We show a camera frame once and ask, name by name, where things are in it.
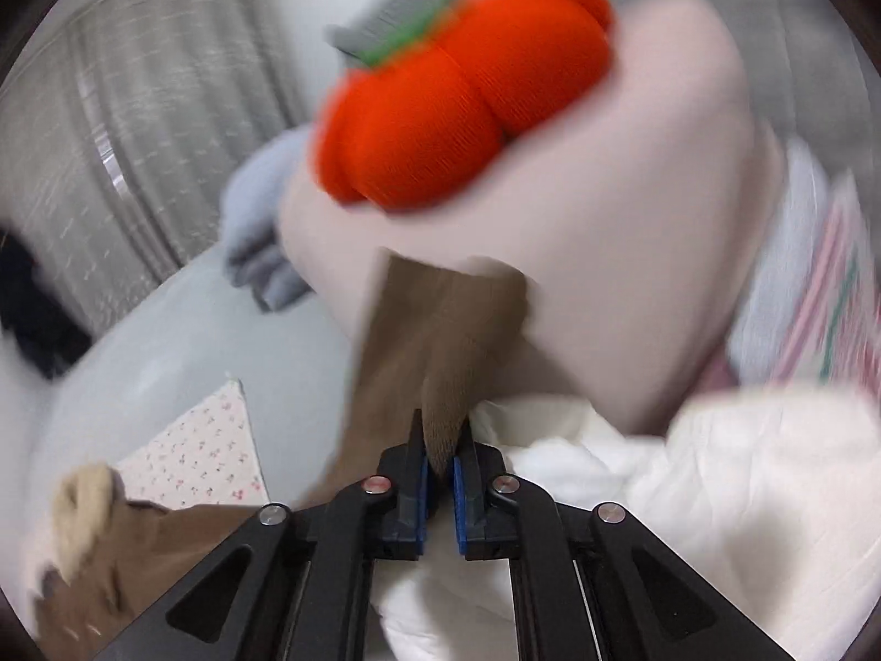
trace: silver bolt head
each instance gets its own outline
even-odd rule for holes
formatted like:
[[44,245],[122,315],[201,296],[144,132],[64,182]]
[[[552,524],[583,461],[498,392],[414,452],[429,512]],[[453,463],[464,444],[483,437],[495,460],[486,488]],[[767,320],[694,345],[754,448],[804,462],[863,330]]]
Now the silver bolt head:
[[274,527],[276,524],[281,524],[286,516],[287,512],[284,507],[278,504],[268,504],[260,510],[259,518],[261,524],[265,524],[267,527]]
[[627,516],[624,507],[615,504],[615,502],[605,502],[605,504],[601,504],[599,510],[596,510],[596,514],[599,514],[600,519],[607,524],[624,522],[624,518]]
[[520,489],[520,480],[511,475],[499,475],[492,481],[492,489],[499,494],[513,494]]
[[367,494],[386,494],[391,489],[391,480],[387,476],[369,476],[361,483]]

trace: gray fabric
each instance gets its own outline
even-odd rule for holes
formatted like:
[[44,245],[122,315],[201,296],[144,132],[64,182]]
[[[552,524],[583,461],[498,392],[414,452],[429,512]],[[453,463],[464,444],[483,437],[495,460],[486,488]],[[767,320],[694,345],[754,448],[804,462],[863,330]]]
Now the gray fabric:
[[0,212],[101,334],[210,247],[229,175],[301,114],[257,0],[100,0],[0,90]]
[[743,385],[762,385],[802,303],[830,205],[829,178],[803,140],[787,144],[788,185],[726,349]]
[[[374,0],[331,32],[343,52],[375,46],[442,0]],[[612,0],[620,6],[627,0]],[[756,108],[784,137],[807,140],[829,171],[852,168],[881,253],[881,78],[827,0],[710,0],[737,41]]]
[[276,136],[232,174],[220,201],[220,247],[232,285],[249,285],[272,311],[308,290],[276,239],[285,184],[306,154],[312,125]]

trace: black fabric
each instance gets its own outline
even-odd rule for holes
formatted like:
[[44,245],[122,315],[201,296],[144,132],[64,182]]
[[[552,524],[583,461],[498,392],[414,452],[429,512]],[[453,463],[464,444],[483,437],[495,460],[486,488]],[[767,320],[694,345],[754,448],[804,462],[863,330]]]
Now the black fabric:
[[0,658],[15,661],[46,661],[37,645],[28,636],[19,617],[0,590]]
[[91,337],[41,289],[37,263],[10,231],[0,229],[0,324],[47,379],[65,372],[91,347]]

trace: white fabric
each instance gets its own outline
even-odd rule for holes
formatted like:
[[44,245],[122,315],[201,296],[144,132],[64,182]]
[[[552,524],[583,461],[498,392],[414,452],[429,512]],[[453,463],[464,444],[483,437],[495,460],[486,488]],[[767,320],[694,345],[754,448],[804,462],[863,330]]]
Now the white fabric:
[[[839,659],[881,594],[881,420],[849,389],[694,401],[667,441],[624,438],[586,403],[481,404],[475,436],[559,502],[618,501],[796,661]],[[380,564],[398,661],[517,658],[506,562],[465,562],[439,511],[426,556]]]
[[737,311],[728,358],[743,385],[768,382],[811,279],[831,204],[829,178],[801,139],[787,142],[787,187]]
[[19,547],[26,527],[28,467],[55,388],[0,335],[0,588],[16,611],[24,605]]
[[129,500],[171,510],[270,501],[241,383],[230,380],[116,464]]

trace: laundry pile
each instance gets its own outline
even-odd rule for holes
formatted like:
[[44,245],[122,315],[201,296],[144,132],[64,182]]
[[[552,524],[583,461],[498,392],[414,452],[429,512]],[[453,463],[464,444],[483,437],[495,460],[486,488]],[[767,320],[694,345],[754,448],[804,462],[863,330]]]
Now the laundry pile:
[[[880,502],[881,328],[855,183],[756,120],[706,1],[634,1],[611,42],[605,81],[442,206],[340,205],[301,166],[285,252],[352,337],[385,249],[523,271],[524,344],[472,415],[481,439],[557,501],[629,507],[798,661],[842,658],[881,597],[860,511]],[[515,658],[507,569],[464,562],[452,524],[442,508],[423,560],[380,567],[395,656]]]
[[[416,408],[433,466],[444,469],[486,377],[517,342],[526,292],[508,266],[464,274],[392,256],[338,450],[288,504],[313,507],[375,472],[385,448],[406,441]],[[116,463],[118,484],[105,465],[63,480],[48,556],[58,571],[43,576],[34,601],[48,661],[93,658],[266,503],[256,461],[242,391],[231,382]]]

